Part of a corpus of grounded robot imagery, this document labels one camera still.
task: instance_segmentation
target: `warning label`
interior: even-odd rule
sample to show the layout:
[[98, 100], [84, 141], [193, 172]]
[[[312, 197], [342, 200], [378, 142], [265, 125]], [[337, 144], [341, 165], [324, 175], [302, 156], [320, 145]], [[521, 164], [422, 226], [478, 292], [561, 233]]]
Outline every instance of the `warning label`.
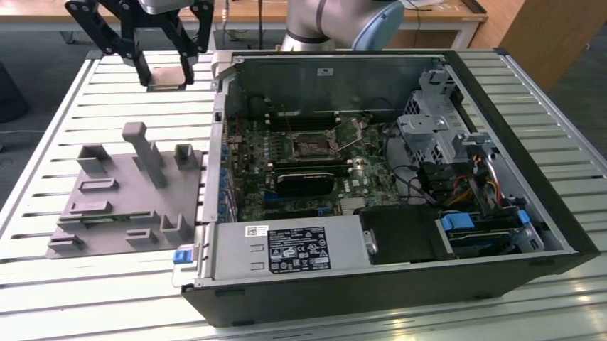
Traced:
[[266, 248], [273, 274], [330, 269], [324, 227], [269, 230]]

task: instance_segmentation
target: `blue latch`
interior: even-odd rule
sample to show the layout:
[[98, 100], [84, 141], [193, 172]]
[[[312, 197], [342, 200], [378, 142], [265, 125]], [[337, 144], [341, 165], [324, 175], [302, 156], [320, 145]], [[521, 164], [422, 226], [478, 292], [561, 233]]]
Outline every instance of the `blue latch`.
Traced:
[[444, 231], [452, 229], [473, 229], [473, 222], [468, 213], [449, 213], [440, 219]]
[[518, 216], [522, 226], [530, 223], [529, 215], [526, 214], [525, 210], [518, 210], [516, 212], [516, 215]]
[[193, 250], [176, 250], [172, 255], [172, 263], [177, 264], [189, 264], [193, 262]]

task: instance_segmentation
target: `metal table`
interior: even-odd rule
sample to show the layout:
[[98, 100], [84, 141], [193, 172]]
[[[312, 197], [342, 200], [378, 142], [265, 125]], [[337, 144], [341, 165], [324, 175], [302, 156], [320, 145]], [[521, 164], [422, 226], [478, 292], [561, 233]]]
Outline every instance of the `metal table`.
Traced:
[[[508, 56], [461, 51], [565, 204], [607, 250], [605, 161]], [[145, 93], [116, 56], [88, 59], [0, 213], [2, 340], [570, 340], [607, 333], [607, 256], [542, 277], [502, 298], [289, 323], [214, 329], [172, 286], [172, 252], [46, 260], [47, 236], [66, 202], [81, 144], [132, 153], [120, 129], [144, 121], [160, 150], [208, 147], [210, 55], [184, 92]], [[154, 64], [173, 53], [148, 53]], [[482, 129], [480, 120], [472, 120]], [[204, 188], [200, 192], [200, 205]]]

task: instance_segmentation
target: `aluminum extrusion table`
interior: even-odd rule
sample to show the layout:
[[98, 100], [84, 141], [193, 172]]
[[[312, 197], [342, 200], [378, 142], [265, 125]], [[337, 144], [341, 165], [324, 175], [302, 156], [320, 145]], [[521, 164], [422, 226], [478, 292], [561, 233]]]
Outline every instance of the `aluminum extrusion table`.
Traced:
[[[492, 50], [458, 53], [597, 248], [607, 251], [605, 161], [509, 56]], [[170, 52], [146, 57], [152, 67], [177, 63]], [[128, 121], [144, 121], [146, 137], [161, 151], [180, 143], [208, 148], [210, 58], [200, 56], [196, 83], [186, 91], [164, 93], [145, 93], [134, 69], [118, 57], [84, 62], [0, 213], [3, 341], [72, 337], [497, 341], [605, 336], [604, 254], [502, 298], [222, 329], [205, 324], [178, 295], [170, 251], [46, 260], [47, 236], [80, 170], [74, 158], [81, 144], [102, 143], [109, 153], [132, 153], [120, 129]], [[482, 130], [478, 118], [470, 118]]]

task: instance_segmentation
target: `motherboard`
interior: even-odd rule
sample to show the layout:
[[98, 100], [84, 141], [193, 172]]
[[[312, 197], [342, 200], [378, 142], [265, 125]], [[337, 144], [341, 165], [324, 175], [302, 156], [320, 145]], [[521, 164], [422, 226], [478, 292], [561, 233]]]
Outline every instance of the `motherboard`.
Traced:
[[350, 215], [400, 203], [384, 133], [385, 124], [368, 114], [233, 118], [226, 136], [237, 221]]

